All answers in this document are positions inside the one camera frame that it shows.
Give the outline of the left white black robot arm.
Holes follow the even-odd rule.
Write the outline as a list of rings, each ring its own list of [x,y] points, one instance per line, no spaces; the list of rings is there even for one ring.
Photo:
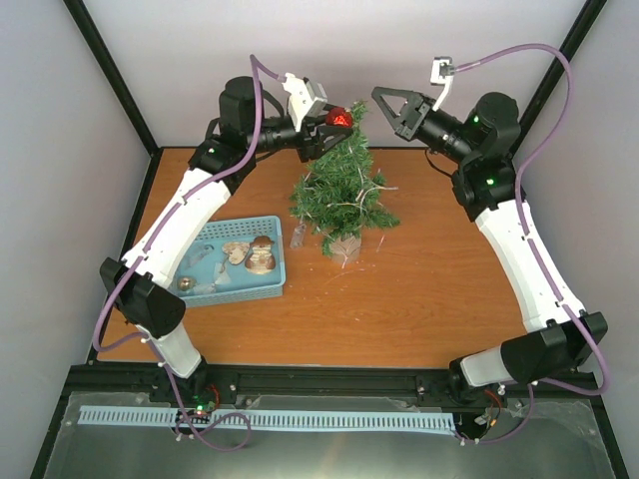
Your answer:
[[[136,337],[150,342],[175,374],[172,387],[186,401],[208,389],[198,370],[202,356],[183,325],[186,305],[169,291],[188,247],[259,160],[283,149],[296,150],[303,162],[316,160],[353,133],[328,119],[332,105],[320,83],[292,73],[279,80],[289,95],[284,105],[251,76],[226,83],[219,115],[168,204],[132,249],[100,267],[108,290],[101,314],[117,308],[136,327]]]

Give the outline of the red ball ornament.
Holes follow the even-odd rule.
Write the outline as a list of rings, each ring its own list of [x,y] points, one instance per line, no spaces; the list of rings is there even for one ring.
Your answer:
[[[353,126],[353,117],[347,108],[333,107],[325,116],[325,124],[327,126],[351,128]]]

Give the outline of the snowman ornament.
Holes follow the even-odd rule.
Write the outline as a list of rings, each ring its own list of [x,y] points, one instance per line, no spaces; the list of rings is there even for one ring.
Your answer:
[[[249,273],[267,274],[276,267],[272,252],[275,242],[268,236],[256,237],[250,243],[250,251],[245,260],[245,268]]]

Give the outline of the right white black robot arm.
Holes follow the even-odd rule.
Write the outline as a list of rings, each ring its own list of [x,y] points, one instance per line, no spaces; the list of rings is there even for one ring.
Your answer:
[[[462,400],[498,383],[560,386],[556,374],[589,357],[602,362],[598,344],[607,321],[587,311],[562,278],[508,158],[520,135],[516,101],[489,92],[459,121],[418,92],[377,86],[371,96],[398,137],[419,140],[455,162],[454,196],[495,252],[522,314],[525,334],[450,362],[451,393]]]

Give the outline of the clear plastic battery box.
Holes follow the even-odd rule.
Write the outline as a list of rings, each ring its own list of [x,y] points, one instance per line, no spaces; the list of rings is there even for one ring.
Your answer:
[[[304,245],[304,239],[306,236],[307,225],[305,223],[299,223],[293,231],[290,248],[298,249]]]

